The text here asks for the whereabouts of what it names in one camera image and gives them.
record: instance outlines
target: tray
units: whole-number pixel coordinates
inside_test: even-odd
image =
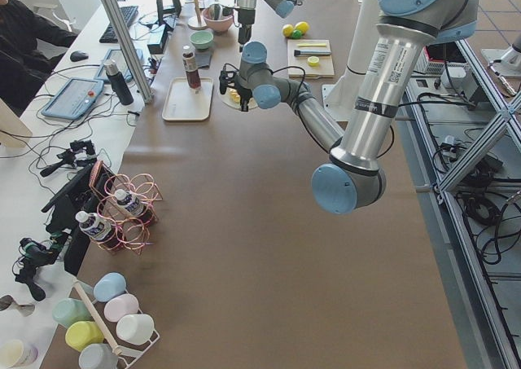
[[[210,116],[213,79],[201,77],[201,89],[195,93],[184,77],[174,78],[164,103],[165,121],[204,121]]]

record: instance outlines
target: cutting board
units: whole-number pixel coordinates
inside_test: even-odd
[[[320,46],[298,46],[302,43],[326,43],[325,47]],[[329,51],[331,46],[327,39],[288,39],[287,40],[287,64],[288,66],[300,66],[306,71],[306,78],[313,77],[334,77],[335,70],[333,69],[333,59],[331,55],[321,55],[320,64],[318,66],[309,66],[308,57],[295,57],[295,50],[313,50],[313,51]],[[289,77],[300,78],[302,71],[296,68],[289,68],[287,70]]]

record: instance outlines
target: keyboard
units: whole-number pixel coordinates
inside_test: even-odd
[[[130,27],[132,22],[134,21],[134,18],[138,14],[138,6],[136,5],[130,5],[127,7],[120,7],[121,13],[123,14],[123,19],[125,20],[125,23],[127,24],[127,27]],[[117,43],[117,36],[116,31],[114,31],[114,28],[109,24],[107,26],[107,29],[105,29],[105,32],[99,39],[100,43]]]

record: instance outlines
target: pink bowl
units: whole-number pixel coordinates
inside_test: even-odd
[[[216,33],[224,33],[228,31],[231,25],[234,23],[234,16],[229,15],[221,18],[220,20],[212,20],[208,18],[208,8],[206,8],[202,14],[204,23]]]

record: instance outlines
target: black mouse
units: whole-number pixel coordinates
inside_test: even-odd
[[[71,53],[70,58],[71,58],[72,62],[78,62],[78,61],[82,61],[83,59],[89,58],[89,55],[87,53],[85,53],[84,51],[73,51]]]

